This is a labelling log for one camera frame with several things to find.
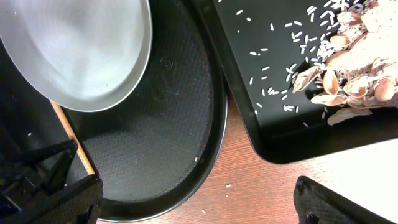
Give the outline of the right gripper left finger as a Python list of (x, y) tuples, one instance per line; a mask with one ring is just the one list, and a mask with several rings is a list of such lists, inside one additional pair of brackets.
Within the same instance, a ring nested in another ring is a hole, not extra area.
[(95, 175), (89, 175), (19, 212), (2, 218), (1, 223), (95, 224), (102, 205), (103, 182)]

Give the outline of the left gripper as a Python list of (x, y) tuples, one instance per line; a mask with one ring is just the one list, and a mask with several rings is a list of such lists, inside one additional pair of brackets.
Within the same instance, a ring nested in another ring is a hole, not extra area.
[[(35, 194), (52, 195), (62, 190), (66, 184), (68, 171), (78, 149), (74, 140), (26, 151), (1, 161), (1, 166), (32, 166), (60, 154), (55, 165), (36, 188)], [(27, 207), (34, 193), (34, 185), (26, 177), (1, 179), (1, 218), (20, 212)]]

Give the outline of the food scraps with rice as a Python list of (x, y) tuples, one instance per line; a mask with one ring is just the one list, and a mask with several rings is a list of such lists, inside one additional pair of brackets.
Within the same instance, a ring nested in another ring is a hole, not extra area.
[(329, 125), (397, 106), (397, 2), (338, 1), (338, 7), (330, 16), (336, 32), (317, 51), (321, 62), (293, 84), (297, 92), (321, 80), (322, 92), (311, 102), (336, 108)]

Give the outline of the wooden chopstick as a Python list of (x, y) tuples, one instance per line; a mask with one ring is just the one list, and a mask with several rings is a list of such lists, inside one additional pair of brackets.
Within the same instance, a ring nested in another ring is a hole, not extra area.
[(91, 175), (91, 174), (95, 174), (95, 170), (93, 168), (93, 166), (91, 165), (87, 155), (85, 154), (76, 134), (74, 133), (74, 130), (72, 129), (67, 117), (65, 116), (65, 113), (63, 112), (62, 108), (60, 105), (58, 105), (56, 102), (50, 100), (50, 104), (52, 105), (56, 115), (58, 116), (66, 134), (68, 135), (68, 137), (71, 140), (74, 140), (78, 146), (77, 149), (77, 154), (78, 157), (81, 161), (81, 163), (83, 164), (83, 167), (85, 168), (86, 172)]

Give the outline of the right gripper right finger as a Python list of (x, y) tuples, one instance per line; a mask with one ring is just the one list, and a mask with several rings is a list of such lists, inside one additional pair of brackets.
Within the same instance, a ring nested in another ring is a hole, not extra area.
[(300, 224), (391, 222), (306, 176), (297, 179), (294, 206)]

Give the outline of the grey round plate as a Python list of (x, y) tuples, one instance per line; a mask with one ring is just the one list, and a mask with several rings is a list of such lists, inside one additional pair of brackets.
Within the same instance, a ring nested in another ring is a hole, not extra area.
[(1, 0), (1, 42), (41, 95), (97, 112), (138, 86), (152, 48), (148, 0)]

